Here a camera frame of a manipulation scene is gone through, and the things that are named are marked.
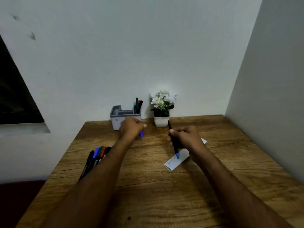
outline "person's left arm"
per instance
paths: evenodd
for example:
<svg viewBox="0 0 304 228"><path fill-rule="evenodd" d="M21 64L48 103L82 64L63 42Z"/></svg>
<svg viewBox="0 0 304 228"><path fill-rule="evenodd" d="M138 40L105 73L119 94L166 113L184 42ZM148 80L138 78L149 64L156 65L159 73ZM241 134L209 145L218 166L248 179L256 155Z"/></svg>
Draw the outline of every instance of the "person's left arm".
<svg viewBox="0 0 304 228"><path fill-rule="evenodd" d="M40 228L98 227L116 184L123 158L146 127L138 119L127 117L120 127L121 138L51 212Z"/></svg>

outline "gray desk organizer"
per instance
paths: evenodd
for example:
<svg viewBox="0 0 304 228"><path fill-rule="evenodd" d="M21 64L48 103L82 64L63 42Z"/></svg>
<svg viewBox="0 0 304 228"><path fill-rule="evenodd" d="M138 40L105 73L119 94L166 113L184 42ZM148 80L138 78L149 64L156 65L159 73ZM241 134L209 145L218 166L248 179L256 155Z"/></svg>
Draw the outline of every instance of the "gray desk organizer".
<svg viewBox="0 0 304 228"><path fill-rule="evenodd" d="M135 109L136 105L133 106L133 109L131 110L121 110L120 105L115 105L112 107L111 113L110 113L110 118L112 121L112 126L114 130L119 130L120 123L127 117L135 117L139 120L141 120L141 108L139 110L139 114L135 114Z"/></svg>

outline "dark window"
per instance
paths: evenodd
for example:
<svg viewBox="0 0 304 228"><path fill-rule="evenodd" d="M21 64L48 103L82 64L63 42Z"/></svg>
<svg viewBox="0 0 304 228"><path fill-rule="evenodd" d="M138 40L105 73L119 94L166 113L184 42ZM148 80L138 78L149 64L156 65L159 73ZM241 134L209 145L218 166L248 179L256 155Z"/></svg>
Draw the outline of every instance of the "dark window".
<svg viewBox="0 0 304 228"><path fill-rule="evenodd" d="M44 122L1 36L0 53L0 124Z"/></svg>

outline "paper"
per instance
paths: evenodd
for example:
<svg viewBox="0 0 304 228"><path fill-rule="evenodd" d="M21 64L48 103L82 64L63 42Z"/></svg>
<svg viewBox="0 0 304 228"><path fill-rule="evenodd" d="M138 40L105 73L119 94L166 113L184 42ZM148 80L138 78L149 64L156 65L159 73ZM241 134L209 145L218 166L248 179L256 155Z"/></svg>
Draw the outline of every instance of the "paper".
<svg viewBox="0 0 304 228"><path fill-rule="evenodd" d="M206 140L201 138L204 144L207 143ZM173 171L175 168L177 168L183 161L185 161L189 157L189 151L187 149L182 149L179 152L179 158L174 155L169 161L167 161L164 166L169 170Z"/></svg>

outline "forearm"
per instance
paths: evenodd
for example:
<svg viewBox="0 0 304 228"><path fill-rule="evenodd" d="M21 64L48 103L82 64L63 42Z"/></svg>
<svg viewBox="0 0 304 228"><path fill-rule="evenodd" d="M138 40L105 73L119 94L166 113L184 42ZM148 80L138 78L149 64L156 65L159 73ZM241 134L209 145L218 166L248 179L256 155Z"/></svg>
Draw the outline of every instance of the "forearm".
<svg viewBox="0 0 304 228"><path fill-rule="evenodd" d="M199 166L211 183L223 210L238 227L292 227L264 204L208 150Z"/></svg>
<svg viewBox="0 0 304 228"><path fill-rule="evenodd" d="M97 227L111 198L132 140L121 138L48 216L41 227Z"/></svg>

